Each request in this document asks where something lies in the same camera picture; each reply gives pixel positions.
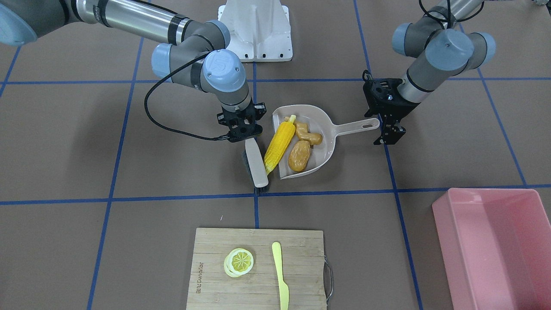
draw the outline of robotic arm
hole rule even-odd
[[[369,110],[378,114],[382,133],[375,145],[395,144],[406,129],[400,121],[451,76],[475,69],[495,54],[495,41],[487,33],[464,34],[453,29],[483,3],[482,0],[442,0],[425,11],[415,24],[400,25],[392,37],[392,48],[416,60],[402,78],[373,79],[364,71],[364,93]]]
[[[100,23],[161,43],[152,56],[159,77],[207,54],[168,81],[215,94],[222,104],[218,123],[229,128],[230,142],[262,133],[256,121],[266,107],[252,101],[243,65],[225,49],[230,33],[223,23],[200,23],[141,0],[0,0],[5,44],[21,46],[72,22]]]

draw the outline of blue joint cap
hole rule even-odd
[[[476,33],[476,34],[481,35],[486,41],[486,58],[484,58],[484,61],[481,64],[482,66],[483,64],[487,63],[494,57],[496,44],[495,44],[494,37],[492,37],[490,34],[488,33]]]
[[[392,49],[398,54],[406,55],[406,32],[411,23],[404,23],[398,26],[392,35]]]
[[[0,42],[22,46],[36,41],[36,32],[19,15],[0,4]]]
[[[466,34],[446,29],[429,42],[425,56],[436,69],[453,71],[463,67],[473,52],[474,45]]]
[[[203,75],[212,87],[224,93],[239,90],[247,80],[239,57],[230,50],[211,52],[203,62]]]
[[[230,40],[231,40],[230,30],[228,29],[228,27],[226,27],[226,25],[224,25],[224,23],[222,23],[221,21],[216,20],[216,19],[209,20],[207,23],[214,24],[216,27],[218,27],[218,29],[220,29],[220,31],[222,32],[222,35],[224,36],[225,47],[228,48],[228,46],[230,45]]]
[[[157,45],[151,54],[151,68],[153,73],[159,78],[164,78],[170,74],[170,48],[172,45],[161,43]]]

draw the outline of white plastic stand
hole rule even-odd
[[[230,30],[228,49],[242,62],[293,58],[289,8],[279,0],[228,0],[218,20]]]

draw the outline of black cable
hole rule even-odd
[[[448,25],[451,24],[451,23],[450,23],[450,20],[451,20],[451,9],[450,9],[451,6],[450,6],[450,4],[451,4],[451,3],[450,3],[450,0],[448,0],[448,1],[447,1],[447,5],[448,5],[448,19],[446,20],[446,19],[443,19],[443,18],[438,18],[438,17],[432,16],[432,15],[429,13],[429,11],[427,11],[427,10],[425,9],[425,7],[423,6],[422,0],[419,0],[419,7],[421,8],[421,10],[423,11],[423,13],[424,13],[427,17],[430,17],[430,18],[432,18],[433,20],[436,20],[437,22],[448,23]],[[458,20],[456,20],[456,23],[464,22],[464,21],[466,21],[466,20],[469,20],[469,19],[475,17],[476,15],[478,15],[478,13],[480,13],[480,11],[482,11],[483,8],[484,8],[484,1],[482,1],[482,3],[480,4],[480,8],[478,9],[478,11],[477,11],[476,13],[472,14],[471,16],[469,16],[469,17],[467,17],[467,18],[458,19]]]
[[[198,139],[203,139],[203,140],[208,140],[208,141],[222,141],[222,140],[227,140],[230,138],[229,135],[223,135],[223,136],[219,136],[219,137],[215,137],[215,138],[208,138],[208,137],[203,137],[203,136],[198,136],[198,135],[194,135],[192,133],[189,133],[189,132],[186,132],[186,131],[181,131],[181,130],[176,130],[176,129],[172,129],[170,127],[166,127],[164,125],[162,125],[161,123],[157,122],[152,116],[151,114],[149,113],[149,108],[147,107],[147,101],[149,99],[149,96],[151,96],[152,92],[157,88],[159,87],[161,84],[163,84],[166,80],[168,80],[169,78],[171,78],[173,75],[177,74],[178,72],[184,70],[185,68],[189,67],[190,65],[192,65],[193,63],[195,63],[196,61],[199,61],[201,59],[204,59],[205,57],[207,57],[208,54],[204,54],[202,56],[199,56],[197,58],[195,58],[194,60],[188,62],[187,64],[181,66],[180,68],[170,72],[167,76],[165,76],[164,78],[162,78],[161,80],[159,80],[157,83],[155,83],[155,85],[153,85],[153,87],[151,87],[151,89],[147,92],[147,94],[145,95],[145,98],[143,100],[143,105],[145,107],[145,113],[147,114],[147,117],[149,117],[149,119],[157,126],[161,127],[162,129],[164,130],[168,130],[168,131],[172,131],[172,132],[175,132],[175,133],[181,133],[183,135],[186,135],[186,136],[190,136],[190,137],[194,137],[194,138],[198,138]]]

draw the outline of knife handle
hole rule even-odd
[[[272,254],[274,255],[275,271],[277,272],[277,280],[283,281],[283,261],[281,255],[281,244],[279,242],[272,243]]]

